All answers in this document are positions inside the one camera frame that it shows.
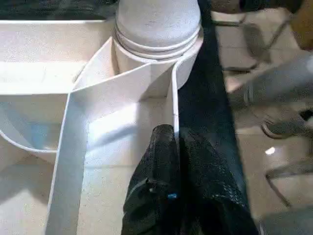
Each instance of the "white plastic structure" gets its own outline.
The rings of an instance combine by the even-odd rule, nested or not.
[[[153,128],[178,134],[201,31],[155,60],[126,50],[114,23],[0,22],[0,234],[120,234]]]

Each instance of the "white cylinder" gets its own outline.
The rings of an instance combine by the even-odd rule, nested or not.
[[[169,59],[185,53],[200,29],[197,0],[120,0],[116,35],[140,57]]]

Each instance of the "white floor tile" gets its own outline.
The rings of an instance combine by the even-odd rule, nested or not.
[[[217,37],[222,47],[246,47],[244,34],[240,27],[217,26]]]
[[[269,169],[307,159],[308,141],[298,137],[273,140],[258,131],[240,133],[237,138],[246,174],[252,216],[258,220],[268,213],[285,211],[286,207],[268,185],[265,173]],[[275,180],[275,185],[292,203],[299,205],[313,203],[313,177],[305,181],[303,177]]]

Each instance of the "tiled floor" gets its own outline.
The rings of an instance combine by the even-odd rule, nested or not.
[[[235,22],[242,17],[242,14],[213,13],[213,18],[220,21]],[[224,67],[252,65],[255,62],[256,52],[260,52],[260,47],[269,41],[286,17],[287,13],[282,9],[266,10],[249,13],[243,27],[218,26],[222,65]],[[255,53],[251,53],[251,43]],[[288,26],[270,49],[266,61],[262,62],[256,71],[244,75],[224,73],[227,91],[231,92],[262,71],[284,63],[301,53],[305,52],[299,49]],[[275,108],[265,107],[234,113],[251,212],[256,220],[269,213],[287,210],[269,187],[265,172],[271,168],[307,159],[311,154],[309,140],[300,137],[273,140],[263,134],[259,124],[263,114],[271,112],[270,109]],[[275,180],[274,183],[293,205],[303,206],[313,203],[313,175]]]

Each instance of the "white plastic partition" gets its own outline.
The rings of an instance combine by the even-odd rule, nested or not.
[[[25,81],[34,86],[0,93],[0,118],[5,120],[0,123],[0,134],[23,154],[51,163],[56,155],[45,234],[120,234],[128,183],[153,128],[171,124],[178,136],[177,89],[188,79],[203,36],[200,33],[183,56],[156,61],[127,52],[112,34],[112,22],[74,22],[73,30],[83,39],[67,32],[74,46],[56,45],[64,56],[61,61],[52,44],[46,44],[48,37],[69,44],[55,34],[71,31],[71,23],[59,22],[52,27],[59,29],[55,34],[46,32],[51,28],[45,24],[49,22],[28,26],[37,26],[36,37],[46,40],[41,44],[32,38],[45,53],[31,54],[31,58],[45,63],[45,68],[52,66],[46,57],[51,50],[66,72],[54,67],[58,75],[55,79],[49,75],[49,83],[45,83],[45,73],[41,82],[38,78]],[[14,56],[21,63],[26,58]],[[4,58],[4,63],[11,63],[12,59]],[[69,75],[74,71],[65,66],[69,63],[77,67],[75,76]],[[2,83],[14,84],[7,77]]]

